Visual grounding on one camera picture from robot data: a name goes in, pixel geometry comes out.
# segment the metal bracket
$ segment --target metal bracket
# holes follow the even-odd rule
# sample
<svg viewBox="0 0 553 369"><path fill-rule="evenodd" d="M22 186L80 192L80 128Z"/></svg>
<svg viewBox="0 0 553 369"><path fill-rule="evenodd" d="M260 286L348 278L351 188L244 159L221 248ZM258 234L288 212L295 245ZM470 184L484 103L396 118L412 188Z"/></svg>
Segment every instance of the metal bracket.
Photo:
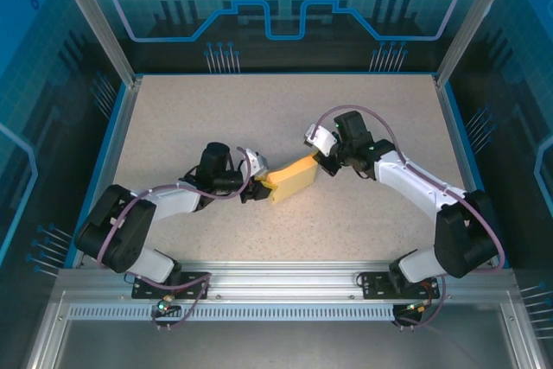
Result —
<svg viewBox="0 0 553 369"><path fill-rule="evenodd" d="M178 284L188 283L205 275L207 275L206 272L182 272ZM195 300L200 293L201 287L201 284L195 284L192 287L184 289L183 291L176 291L173 295L176 300ZM205 289L204 294L201 295L200 299L205 300L207 298L208 291L209 287ZM130 296L136 300L159 300L163 296L171 293L172 291L170 289L157 289L151 285L148 285L140 278L135 278Z"/></svg>
<svg viewBox="0 0 553 369"><path fill-rule="evenodd" d="M396 292L387 272L361 272L357 276L356 283L363 290L365 300L426 300L430 294L433 300L440 298L440 290L435 278L421 281L429 285L430 292L417 283L403 289L400 294Z"/></svg>

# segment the connector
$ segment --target connector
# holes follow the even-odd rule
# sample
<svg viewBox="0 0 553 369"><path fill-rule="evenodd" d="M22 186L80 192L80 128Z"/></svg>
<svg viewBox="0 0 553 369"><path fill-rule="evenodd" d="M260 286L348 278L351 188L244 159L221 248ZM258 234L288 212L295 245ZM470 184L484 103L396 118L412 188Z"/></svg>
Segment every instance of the connector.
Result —
<svg viewBox="0 0 553 369"><path fill-rule="evenodd" d="M338 142L338 140L330 131L322 126L317 128L315 137L311 138L314 129L315 124L311 124L304 136L305 144L309 147L315 146L325 157L328 157L330 155L330 150Z"/></svg>
<svg viewBox="0 0 553 369"><path fill-rule="evenodd" d="M175 296L173 296L172 294L167 294L166 296L164 296L163 299L160 300L159 303L157 303L157 311L162 314L167 313L174 299Z"/></svg>

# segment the vent slot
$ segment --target vent slot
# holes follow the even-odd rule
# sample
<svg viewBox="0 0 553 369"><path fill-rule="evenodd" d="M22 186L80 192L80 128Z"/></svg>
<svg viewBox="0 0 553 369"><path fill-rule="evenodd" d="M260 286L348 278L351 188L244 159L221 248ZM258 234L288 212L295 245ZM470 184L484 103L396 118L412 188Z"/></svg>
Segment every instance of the vent slot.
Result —
<svg viewBox="0 0 553 369"><path fill-rule="evenodd" d="M159 321L182 318L190 305ZM70 320L148 321L153 304L73 304ZM388 304L200 304L191 321L392 321L393 306Z"/></svg>

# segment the metal pin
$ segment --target metal pin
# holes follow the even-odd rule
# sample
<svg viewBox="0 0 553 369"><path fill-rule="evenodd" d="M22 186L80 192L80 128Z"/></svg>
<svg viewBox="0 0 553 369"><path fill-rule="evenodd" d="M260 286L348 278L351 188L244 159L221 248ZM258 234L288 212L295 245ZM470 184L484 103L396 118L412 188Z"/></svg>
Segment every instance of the metal pin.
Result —
<svg viewBox="0 0 553 369"><path fill-rule="evenodd" d="M525 291L530 291L531 289L545 289L545 283L543 281L540 281L538 285L528 287L527 289L522 289L520 290L520 292L524 293Z"/></svg>
<svg viewBox="0 0 553 369"><path fill-rule="evenodd" d="M111 106L110 103L108 103L107 99L104 97L104 94L98 89L96 92L91 87L90 91L94 97L96 97L96 100L104 107L104 109L109 113L111 112Z"/></svg>
<svg viewBox="0 0 553 369"><path fill-rule="evenodd" d="M378 66L378 71L380 72L382 70L382 64L384 62L384 58L388 54L388 51L384 50L382 51L382 58L380 59L380 65Z"/></svg>
<svg viewBox="0 0 553 369"><path fill-rule="evenodd" d="M240 73L240 52L234 51L234 56L236 56L236 68L238 68L238 73Z"/></svg>
<svg viewBox="0 0 553 369"><path fill-rule="evenodd" d="M104 107L100 104L100 102L98 101L98 99L95 99L94 100L94 104L98 107L98 109L100 111L102 111L102 114L104 114L104 116L109 120L110 119L110 116L108 114L108 111L104 110Z"/></svg>
<svg viewBox="0 0 553 369"><path fill-rule="evenodd" d="M68 244L68 245L71 244L71 241L67 241L66 239L64 239L62 237L58 237L57 235L54 235L53 233L48 232L46 229L44 229L44 226L42 226L42 225L38 225L38 227L36 227L36 231L38 233L40 233L40 232L46 233L47 235L50 235L52 238L56 238L58 241L61 241L64 244Z"/></svg>
<svg viewBox="0 0 553 369"><path fill-rule="evenodd" d="M487 107L479 108L478 110L476 110L476 114L474 114L473 117L467 121L467 124L465 125L465 129L468 129L469 127L474 125L474 123L476 123L478 120L480 120L480 118L486 113L486 110L487 110Z"/></svg>
<svg viewBox="0 0 553 369"><path fill-rule="evenodd" d="M525 307L526 308L529 308L529 307L535 307L535 306L542 306L542 305L546 305L546 306L549 306L551 307L553 305L553 302L551 301L551 299L549 297L547 297L544 301L542 302L534 302L533 304L525 304Z"/></svg>
<svg viewBox="0 0 553 369"><path fill-rule="evenodd" d="M204 51L204 55L206 56L207 68L209 68L209 73L213 73L211 69L211 64L209 63L209 51Z"/></svg>
<svg viewBox="0 0 553 369"><path fill-rule="evenodd" d="M62 254L61 252L56 251L56 250L53 250L52 248L49 248L49 247L47 247L47 246L45 246L45 245L43 245L43 244L39 244L39 242L38 242L36 239L33 239L33 240L31 241L31 246L40 246L42 249L44 249L44 250L46 250L46 251L50 251L50 252L52 252L52 253L54 253L54 254L56 254L56 255L59 255L59 256L61 256L61 257L65 257L65 256L66 256L66 254Z"/></svg>
<svg viewBox="0 0 553 369"><path fill-rule="evenodd" d="M112 97L113 97L113 98L116 98L117 95L118 95L118 93L117 93L117 91L115 91L115 90L113 89L113 86L111 86L111 84L110 84L109 82L107 82L107 77L104 76L104 75L102 75L102 74L100 73L100 71L98 71L97 74L99 75L100 79L102 80L102 83L105 85L105 87L108 89L108 91L110 91Z"/></svg>
<svg viewBox="0 0 553 369"><path fill-rule="evenodd" d="M397 70L396 70L397 73L401 69L401 66L404 64L405 55L407 53L409 53L409 51L405 51L405 50L401 53L401 60L399 61L399 65L397 66Z"/></svg>
<svg viewBox="0 0 553 369"><path fill-rule="evenodd" d="M488 137L487 140L486 140L486 142L483 143L483 144L474 152L474 155L475 155L475 156L478 155L478 154L480 153L480 151L481 151L482 149L484 149L484 148L486 147L486 145L487 145L488 143L490 143L491 141L492 141L492 138L491 138L491 137Z"/></svg>
<svg viewBox="0 0 553 369"><path fill-rule="evenodd" d="M541 323L543 321L551 321L553 320L552 318L549 318L549 319L540 319L540 320L530 320L530 323Z"/></svg>
<svg viewBox="0 0 553 369"><path fill-rule="evenodd" d="M67 247L66 246L62 246L60 244L56 244L52 239L50 239L49 237L45 237L44 238L44 244L46 245L53 245L53 246L57 246L58 248L62 249L63 251L67 251Z"/></svg>
<svg viewBox="0 0 553 369"><path fill-rule="evenodd" d="M470 143L471 147L474 148L475 147L474 145L476 143L478 143L482 137L485 137L486 134L489 133L489 132L490 132L490 129L485 127L484 130L482 130L482 132L480 134L478 134L476 137L469 138L468 140L470 140L470 142L471 142Z"/></svg>
<svg viewBox="0 0 553 369"><path fill-rule="evenodd" d="M467 135L472 136L478 127L486 124L486 118L478 118L474 123L467 127Z"/></svg>
<svg viewBox="0 0 553 369"><path fill-rule="evenodd" d="M526 297L522 297L523 300L527 300L529 298L534 298L534 297L541 297L541 296L547 296L548 294L551 294L553 293L553 291L544 291L543 293L539 293L539 294L535 294L533 296L526 296Z"/></svg>
<svg viewBox="0 0 553 369"><path fill-rule="evenodd" d="M226 68L225 68L225 58L224 55L223 55L223 42L217 42L217 46L219 47L219 52L221 54L221 60L223 61L223 73L226 73Z"/></svg>
<svg viewBox="0 0 553 369"><path fill-rule="evenodd" d="M69 235L67 232L63 232L60 228L56 228L56 227L55 227L55 224L50 224L50 225L48 225L48 229L49 229L50 231L57 231L57 232L59 232L60 234L65 235L65 236L68 237L69 239L73 239L73 237L72 237L71 235Z"/></svg>
<svg viewBox="0 0 553 369"><path fill-rule="evenodd" d="M226 65L228 66L228 73L231 73L231 62L228 60L229 52L225 51Z"/></svg>
<svg viewBox="0 0 553 369"><path fill-rule="evenodd" d="M392 71L396 70L396 65L399 62L399 57L401 56L401 53L404 50L405 45L407 45L406 41L399 42L399 52L397 53L396 62L394 62L394 67L393 67Z"/></svg>
<svg viewBox="0 0 553 369"><path fill-rule="evenodd" d="M234 70L233 72L236 73L236 67L234 66L234 53L232 52L232 47L234 46L234 44L232 42L227 42L226 45L228 46L228 48L230 50L232 69Z"/></svg>
<svg viewBox="0 0 553 369"><path fill-rule="evenodd" d="M46 271L46 270L43 270L40 266L38 265L35 265L35 268L34 268L34 271L35 272L42 272L44 274L48 274L49 276L52 276L52 277L58 277L57 274L54 274L53 272L50 272L50 271Z"/></svg>
<svg viewBox="0 0 553 369"><path fill-rule="evenodd" d="M100 91L100 94L102 95L102 97L105 98L105 100L108 102L108 104L111 105L111 106L115 105L115 100L113 99L112 95L110 94L110 91L107 88L105 88L105 85L103 83L102 83L102 85L100 85L100 83L96 79L92 80L92 82L98 88L98 91Z"/></svg>
<svg viewBox="0 0 553 369"><path fill-rule="evenodd" d="M208 42L206 46L209 48L209 54L211 55L211 63L213 64L213 70L215 71L215 59L213 58L213 50L211 49L213 44L211 42Z"/></svg>
<svg viewBox="0 0 553 369"><path fill-rule="evenodd" d="M494 125L492 126L492 128L491 128L484 136L480 136L480 138L478 139L478 142L477 142L476 144L474 144L473 147L478 147L478 145L479 145L480 143L482 143L482 141L483 141L486 137L488 137L490 134L492 134L494 131L496 131L497 128L498 128L498 125L497 125L497 124L494 124Z"/></svg>
<svg viewBox="0 0 553 369"><path fill-rule="evenodd" d="M553 311L553 309L532 311L531 313L528 313L528 315L541 315L542 313L549 313L550 311Z"/></svg>
<svg viewBox="0 0 553 369"><path fill-rule="evenodd" d="M374 49L372 51L371 64L369 64L369 72L372 72L372 63L374 62L374 57L377 56L378 51Z"/></svg>
<svg viewBox="0 0 553 369"><path fill-rule="evenodd" d="M34 261L37 264L46 265L47 267L52 267L52 268L55 268L56 270L60 269L60 267L56 267L55 265L51 265L51 264L45 263L44 261L41 261L39 259L33 258L33 256L31 254L27 254L27 257L25 257L25 261L27 261L28 263L30 263L31 261Z"/></svg>
<svg viewBox="0 0 553 369"><path fill-rule="evenodd" d="M374 63L374 69L377 69L376 65L378 65L378 58L380 58L380 53L382 52L382 48L384 47L385 44L386 44L386 42L384 42L384 41L380 42L380 49L378 50L378 53L377 53L377 60Z"/></svg>
<svg viewBox="0 0 553 369"><path fill-rule="evenodd" d="M213 54L215 55L215 59L217 60L217 68L219 69L219 73L223 73L221 71L221 63L219 61L219 51L215 51L213 52Z"/></svg>
<svg viewBox="0 0 553 369"><path fill-rule="evenodd" d="M386 63L384 64L384 70L386 70L386 66L388 65L388 60L391 57L391 50L396 46L396 43L394 41L390 42L390 50L388 51L388 54L386 56Z"/></svg>
<svg viewBox="0 0 553 369"><path fill-rule="evenodd" d="M394 60L396 59L396 56L397 56L397 50L394 49L393 51L391 51L391 54L392 54L393 56L391 57L390 65L388 66L388 72L389 72L389 73L391 72L391 67L394 65Z"/></svg>
<svg viewBox="0 0 553 369"><path fill-rule="evenodd" d="M49 259L50 261L55 261L56 263L60 263L61 265L63 265L63 261L59 260L58 258L54 258L54 257L51 257L51 256L47 255L47 253L44 252L44 251L40 251L38 253L38 258L40 258L40 259Z"/></svg>
<svg viewBox="0 0 553 369"><path fill-rule="evenodd" d="M480 133L482 131L482 129L485 129L486 127L487 127L487 120L482 120L482 122L480 123L480 127L478 129L472 129L468 133L468 139L473 140L476 137L476 135L478 133Z"/></svg>

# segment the enclosure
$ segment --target enclosure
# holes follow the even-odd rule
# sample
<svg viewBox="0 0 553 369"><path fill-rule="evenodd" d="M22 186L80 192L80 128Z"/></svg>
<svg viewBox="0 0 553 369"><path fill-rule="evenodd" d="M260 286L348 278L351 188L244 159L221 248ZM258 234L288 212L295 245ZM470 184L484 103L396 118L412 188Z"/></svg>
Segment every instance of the enclosure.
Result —
<svg viewBox="0 0 553 369"><path fill-rule="evenodd" d="M429 348L439 367L549 367L553 0L0 10L2 367L426 367ZM210 141L282 167L309 153L311 123L347 104L379 112L433 175L491 198L507 264L447 277L430 330L399 333L388 317L411 302L366 300L356 278L432 245L434 228L344 169L274 206L218 202L155 223L148 246L213 274L168 333L148 324L156 301L132 299L72 242L112 183L176 181Z"/></svg>

